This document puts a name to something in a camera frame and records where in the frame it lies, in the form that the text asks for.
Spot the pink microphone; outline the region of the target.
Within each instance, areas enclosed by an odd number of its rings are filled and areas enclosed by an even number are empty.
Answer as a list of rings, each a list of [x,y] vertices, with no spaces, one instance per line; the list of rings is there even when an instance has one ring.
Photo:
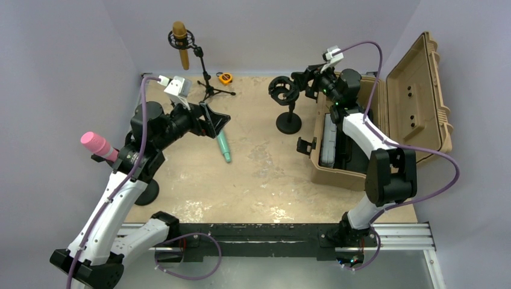
[[[107,161],[115,162],[118,158],[116,150],[103,136],[89,131],[80,138],[81,144],[92,154],[102,157]]]

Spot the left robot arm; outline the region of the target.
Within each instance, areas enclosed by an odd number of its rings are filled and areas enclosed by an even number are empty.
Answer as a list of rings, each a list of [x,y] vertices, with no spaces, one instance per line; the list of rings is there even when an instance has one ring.
[[[118,232],[141,196],[156,199],[149,185],[165,160],[163,151],[188,132],[215,138],[230,119],[205,102],[176,104],[170,113],[154,101],[136,108],[125,145],[109,162],[112,171],[96,208],[76,239],[50,257],[67,274],[67,288],[114,288],[125,268],[149,248],[186,245],[179,220],[162,211],[124,238]]]

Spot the mint green microphone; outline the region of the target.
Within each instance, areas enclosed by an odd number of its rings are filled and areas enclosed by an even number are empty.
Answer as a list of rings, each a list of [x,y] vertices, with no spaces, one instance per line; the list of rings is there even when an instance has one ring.
[[[227,136],[224,133],[224,130],[222,130],[216,137],[217,143],[219,145],[220,152],[222,156],[224,157],[224,160],[227,163],[232,162],[230,147],[228,145]]]

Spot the black round-base stand with shockmount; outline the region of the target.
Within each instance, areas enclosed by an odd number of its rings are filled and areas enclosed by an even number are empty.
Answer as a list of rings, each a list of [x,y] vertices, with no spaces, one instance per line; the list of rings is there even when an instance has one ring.
[[[276,127],[283,134],[295,134],[302,126],[302,121],[294,113],[296,100],[299,96],[299,89],[288,76],[274,78],[269,86],[268,93],[279,105],[288,107],[288,111],[281,113],[276,119]]]

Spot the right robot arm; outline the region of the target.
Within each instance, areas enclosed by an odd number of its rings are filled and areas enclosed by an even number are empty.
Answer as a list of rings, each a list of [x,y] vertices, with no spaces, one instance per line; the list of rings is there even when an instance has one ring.
[[[362,76],[353,69],[336,73],[309,67],[291,74],[295,90],[307,97],[322,95],[319,124],[312,143],[298,141],[298,150],[311,149],[317,162],[315,179],[324,184],[353,184],[365,195],[345,212],[335,229],[321,233],[329,245],[352,245],[368,236],[386,209],[416,195],[416,154],[386,137],[358,102]]]

